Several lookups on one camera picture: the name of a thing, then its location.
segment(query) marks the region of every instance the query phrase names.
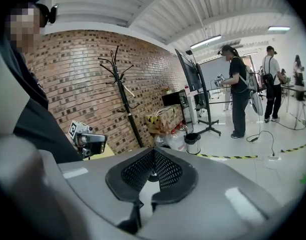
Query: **ceiling light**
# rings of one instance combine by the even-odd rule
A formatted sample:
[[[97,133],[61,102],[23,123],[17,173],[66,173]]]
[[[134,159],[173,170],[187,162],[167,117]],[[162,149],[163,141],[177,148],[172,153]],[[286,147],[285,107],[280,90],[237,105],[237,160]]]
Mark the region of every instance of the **ceiling light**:
[[[218,39],[221,39],[221,38],[222,38],[221,35],[212,36],[212,37],[210,37],[210,38],[208,38],[208,39],[206,39],[204,41],[201,41],[201,42],[198,42],[198,43],[192,45],[191,49],[195,49],[195,48],[197,48],[199,46],[202,46],[203,44],[205,45],[205,44],[208,44],[209,42],[212,42],[212,41],[215,41],[215,40],[218,40]]]
[[[288,27],[287,26],[285,26],[285,27],[284,26],[281,26],[281,27],[280,26],[278,26],[278,27],[277,26],[275,26],[275,27],[274,26],[272,26],[272,27],[269,26],[268,27],[268,31],[289,31],[289,30],[290,30],[289,26]]]
[[[255,51],[255,52],[252,52],[252,53],[246,53],[246,54],[244,54],[243,56],[248,56],[248,55],[252,55],[252,54],[256,54],[257,52]]]

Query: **bag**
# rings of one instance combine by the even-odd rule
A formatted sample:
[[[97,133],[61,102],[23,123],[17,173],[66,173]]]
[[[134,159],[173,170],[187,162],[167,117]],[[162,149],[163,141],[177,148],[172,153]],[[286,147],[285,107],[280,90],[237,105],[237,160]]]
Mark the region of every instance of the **bag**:
[[[268,73],[266,73],[265,71],[265,60],[266,60],[266,57],[264,59],[264,72],[265,74],[263,75],[263,80],[264,80],[264,83],[265,83],[265,86],[266,86],[266,99],[268,101],[271,101],[271,100],[274,100],[274,81],[275,81],[275,78],[276,78],[276,75],[275,77],[273,78],[272,74],[270,73],[270,62],[271,62],[271,59],[272,57],[269,59],[269,62],[268,62]]]
[[[248,65],[245,65],[245,70],[246,70],[246,79],[244,79],[243,77],[241,77],[241,75],[239,75],[239,78],[246,84],[246,88],[249,90],[253,90],[253,91],[258,91],[259,86],[255,77],[255,73],[251,70],[251,68]]]

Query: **floor marking tape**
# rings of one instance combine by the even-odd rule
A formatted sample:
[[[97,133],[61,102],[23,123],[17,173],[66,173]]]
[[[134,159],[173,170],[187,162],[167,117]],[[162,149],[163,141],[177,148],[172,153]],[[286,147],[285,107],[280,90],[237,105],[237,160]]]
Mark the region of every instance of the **floor marking tape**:
[[[293,152],[293,151],[297,151],[297,150],[300,150],[300,149],[303,149],[303,148],[306,148],[306,144],[305,145],[302,145],[302,146],[299,146],[298,148],[296,147],[296,148],[292,148],[292,149],[286,149],[286,150],[282,150],[281,149],[281,153],[288,153],[288,152]]]
[[[233,156],[233,157],[230,156],[229,157],[229,156],[222,156],[222,155],[220,155],[220,156],[217,155],[216,156],[216,155],[209,155],[209,154],[207,154],[207,155],[206,154],[197,154],[197,156],[198,157],[204,157],[204,158],[207,157],[207,158],[223,158],[223,159],[251,159],[251,158],[256,159],[257,158],[257,155],[252,155],[252,156],[251,155],[249,155],[249,156],[246,155],[246,156],[243,156],[243,157],[242,156],[236,156],[236,157],[235,156]]]

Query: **black t-shirt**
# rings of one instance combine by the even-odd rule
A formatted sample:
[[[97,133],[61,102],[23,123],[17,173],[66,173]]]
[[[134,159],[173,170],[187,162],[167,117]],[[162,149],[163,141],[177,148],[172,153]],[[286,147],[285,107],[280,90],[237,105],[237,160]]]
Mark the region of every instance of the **black t-shirt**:
[[[244,63],[240,58],[233,58],[231,65],[229,66],[229,77],[232,78],[234,74],[239,73],[239,75],[246,80],[246,68]],[[247,85],[240,78],[238,83],[231,85],[231,90],[233,92],[240,93],[246,89]]]

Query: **white t-shirt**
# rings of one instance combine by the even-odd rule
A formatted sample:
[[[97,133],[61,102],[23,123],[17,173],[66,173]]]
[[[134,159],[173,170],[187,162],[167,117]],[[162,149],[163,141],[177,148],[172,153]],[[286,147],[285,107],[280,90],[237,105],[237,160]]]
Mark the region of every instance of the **white t-shirt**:
[[[277,60],[274,59],[272,56],[266,56],[263,59],[262,66],[263,66],[263,69],[264,69],[266,74],[271,73],[273,78],[275,77],[274,85],[277,85],[277,84],[279,85],[280,81],[279,81],[276,74],[277,74],[277,72],[280,72],[280,69],[279,69],[279,65],[278,65]]]

